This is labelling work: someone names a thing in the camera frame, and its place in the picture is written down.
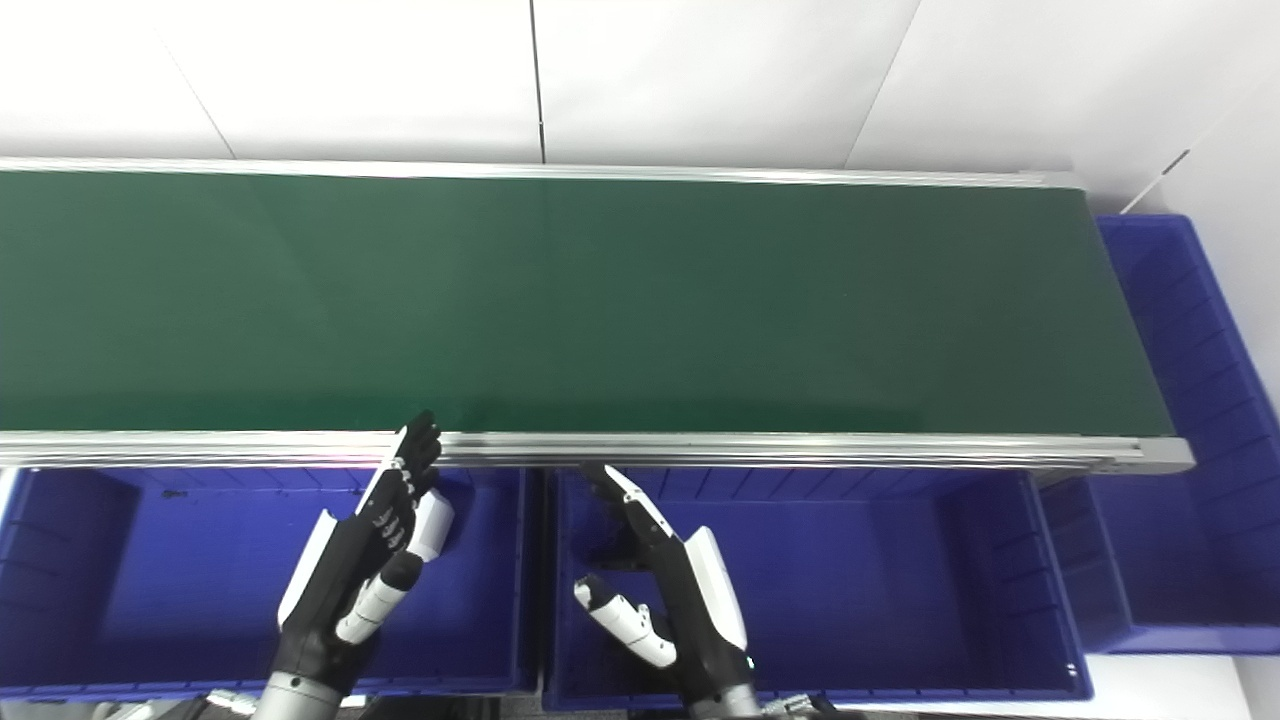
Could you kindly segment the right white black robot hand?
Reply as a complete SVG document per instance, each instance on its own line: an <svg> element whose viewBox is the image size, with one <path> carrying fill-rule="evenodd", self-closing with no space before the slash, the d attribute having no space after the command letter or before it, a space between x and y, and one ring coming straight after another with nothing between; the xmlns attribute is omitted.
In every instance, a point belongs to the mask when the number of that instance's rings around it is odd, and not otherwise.
<svg viewBox="0 0 1280 720"><path fill-rule="evenodd" d="M684 538L621 470L585 462L581 471L637 542L666 614L635 603L596 574L573 583L579 606L631 655L666 673L691 717L760 716L745 621L714 532L699 527Z"/></svg>

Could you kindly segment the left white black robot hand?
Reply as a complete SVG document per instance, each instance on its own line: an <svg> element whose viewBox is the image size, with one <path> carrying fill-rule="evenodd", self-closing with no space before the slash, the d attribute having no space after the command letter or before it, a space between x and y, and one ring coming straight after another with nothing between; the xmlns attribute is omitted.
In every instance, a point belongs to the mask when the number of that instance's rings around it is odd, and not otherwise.
<svg viewBox="0 0 1280 720"><path fill-rule="evenodd" d="M431 411L413 416L357 509L340 520L320 516L323 543L282 619L273 676L287 685L311 682L339 697L352 692L378 647L375 616L390 614L426 561L412 547L421 536L420 506L439 479L440 434Z"/></svg>

